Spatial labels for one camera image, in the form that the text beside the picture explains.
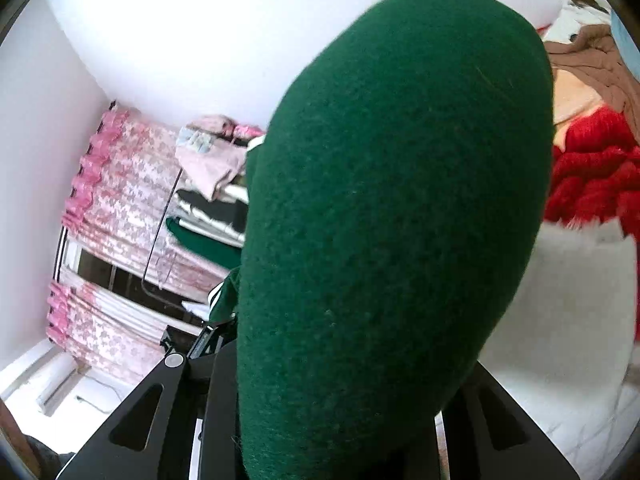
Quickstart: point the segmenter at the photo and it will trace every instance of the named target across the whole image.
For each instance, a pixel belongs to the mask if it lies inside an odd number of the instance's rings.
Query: white ceiling
[[[48,1],[110,98],[174,125],[221,112],[265,127],[300,70],[378,0]],[[561,4],[501,1],[537,27]]]

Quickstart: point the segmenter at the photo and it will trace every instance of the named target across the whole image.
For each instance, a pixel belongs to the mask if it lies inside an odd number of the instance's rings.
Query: curtain
[[[102,118],[72,181],[62,223],[70,238],[104,261],[142,277],[162,210],[180,170],[173,130],[115,105]],[[169,214],[177,213],[172,205]],[[147,279],[203,302],[222,280],[167,246],[162,225]]]
[[[200,329],[94,285],[67,267],[50,284],[47,336],[79,361],[138,384],[163,358],[167,325]]]

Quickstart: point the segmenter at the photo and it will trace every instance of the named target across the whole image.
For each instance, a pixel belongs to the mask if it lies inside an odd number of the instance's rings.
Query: metal rod
[[[171,306],[179,308],[180,310],[184,310],[184,307],[181,304],[174,303],[173,301],[168,300],[167,298],[158,296],[157,294],[152,293],[150,290],[147,290],[145,286],[146,274],[148,273],[149,265],[151,263],[151,257],[153,256],[154,248],[156,247],[156,242],[158,241],[158,237],[160,235],[160,229],[162,229],[162,222],[164,222],[164,217],[166,216],[166,212],[169,210],[169,204],[171,203],[171,200],[174,197],[175,189],[178,187],[178,182],[180,182],[181,176],[182,176],[182,168],[180,168],[180,171],[178,172],[178,176],[175,177],[174,186],[171,188],[171,192],[169,193],[169,198],[167,199],[166,204],[164,205],[164,211],[162,212],[162,216],[160,217],[160,221],[158,222],[158,228],[156,229],[156,235],[154,236],[154,241],[151,244],[151,250],[149,251],[149,256],[146,259],[145,270],[142,273],[142,280],[140,282],[140,285],[142,286],[142,292],[144,292],[150,298],[154,298],[155,300],[161,301],[162,303],[169,304]]]
[[[113,292],[113,284],[116,281],[116,271],[118,270],[118,267],[116,267],[115,265],[111,266],[111,275],[109,276],[109,290],[111,292]]]

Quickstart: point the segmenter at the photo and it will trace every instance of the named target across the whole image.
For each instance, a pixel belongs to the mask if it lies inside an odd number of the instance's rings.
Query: green felt cover
[[[220,288],[220,296],[209,313],[210,323],[228,321],[238,308],[238,289],[240,286],[240,267],[231,269]]]
[[[441,409],[522,277],[552,136],[543,45],[495,0],[384,0],[304,69],[242,252],[252,480],[349,478]]]

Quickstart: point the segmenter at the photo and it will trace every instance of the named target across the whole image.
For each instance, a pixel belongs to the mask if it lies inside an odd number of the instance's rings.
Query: folded clothes
[[[222,198],[231,197],[244,202],[249,203],[249,193],[246,186],[238,186],[238,184],[226,184],[220,188],[220,195]]]
[[[233,238],[225,234],[224,232],[218,231],[217,229],[206,225],[204,222],[199,221],[198,219],[179,218],[178,224],[180,224],[185,229],[188,229],[189,231],[202,236],[206,236],[207,238],[211,238],[212,240],[217,240],[232,247],[242,248],[242,246],[244,245],[244,240]]]
[[[569,44],[585,25],[609,25],[611,17],[606,9],[578,0],[564,0],[560,14],[546,30],[543,41]]]
[[[187,212],[191,211],[191,207],[197,207],[205,215],[213,220],[219,220],[227,224],[233,222],[236,215],[236,204],[222,202],[220,200],[209,201],[197,191],[188,189],[179,189],[175,192],[178,197],[178,204]]]
[[[209,313],[211,311],[211,307],[209,305],[193,303],[193,301],[183,301],[182,306],[186,311],[191,312],[194,316],[198,316],[201,320],[209,320]]]
[[[624,234],[640,240],[640,147],[622,114],[603,106],[575,120],[565,145],[564,153],[554,148],[545,220],[584,225],[617,217]]]
[[[236,186],[246,187],[246,177],[243,174],[238,174],[231,181],[232,184],[236,184]]]
[[[241,250],[231,247],[217,240],[196,234],[182,227],[175,218],[166,219],[166,226],[177,240],[188,250],[199,254],[227,269],[233,269],[240,265]]]
[[[240,232],[234,229],[233,222],[227,223],[220,220],[214,220],[205,215],[196,206],[192,206],[180,199],[177,199],[177,203],[178,206],[180,206],[180,208],[185,212],[185,215],[179,214],[178,216],[181,219],[190,222],[196,228],[196,232],[202,231],[200,234],[203,234],[215,240],[220,240],[224,243],[229,243],[230,245],[236,247],[242,247],[244,245],[244,232]],[[240,202],[240,204],[241,208],[248,209],[248,206],[246,204],[242,202]],[[246,218],[245,210],[239,214],[238,218],[242,219],[242,215],[244,215],[244,217]]]
[[[197,153],[186,146],[177,146],[175,149],[178,162],[207,200],[212,200],[221,186],[231,182],[241,172],[245,155],[246,148],[222,139],[213,139],[206,153]]]
[[[564,136],[571,123],[593,114],[602,104],[600,94],[574,74],[554,70],[554,144],[564,150]]]
[[[264,135],[264,132],[257,126],[235,124],[231,119],[222,115],[202,116],[191,121],[189,127],[201,132],[209,132],[236,146],[246,146],[254,137]]]
[[[241,200],[231,203],[222,200],[209,201],[197,191],[188,189],[179,189],[176,195],[178,204],[185,211],[190,213],[193,208],[197,208],[207,218],[230,224],[234,231],[244,233],[249,208]]]
[[[222,267],[219,264],[212,262],[211,260],[207,260],[206,258],[203,258],[199,254],[193,253],[192,251],[188,250],[186,247],[183,247],[182,245],[180,245],[180,242],[173,235],[167,235],[166,245],[174,253],[179,254],[186,260],[189,260],[192,264],[195,264],[201,269],[207,270],[214,276],[217,276],[218,278],[220,278],[220,282],[222,282],[222,280],[224,280],[226,276],[229,274],[229,269]]]
[[[240,267],[236,267],[231,269],[225,281],[215,286],[208,295],[209,322],[226,321],[237,311],[239,290]]]
[[[622,61],[609,25],[586,25],[573,43],[547,41],[545,49],[554,68],[592,87],[609,107],[625,115],[640,139],[640,83]]]
[[[213,145],[214,137],[206,132],[198,132],[183,126],[178,132],[176,146],[184,146],[196,153],[207,153]]]

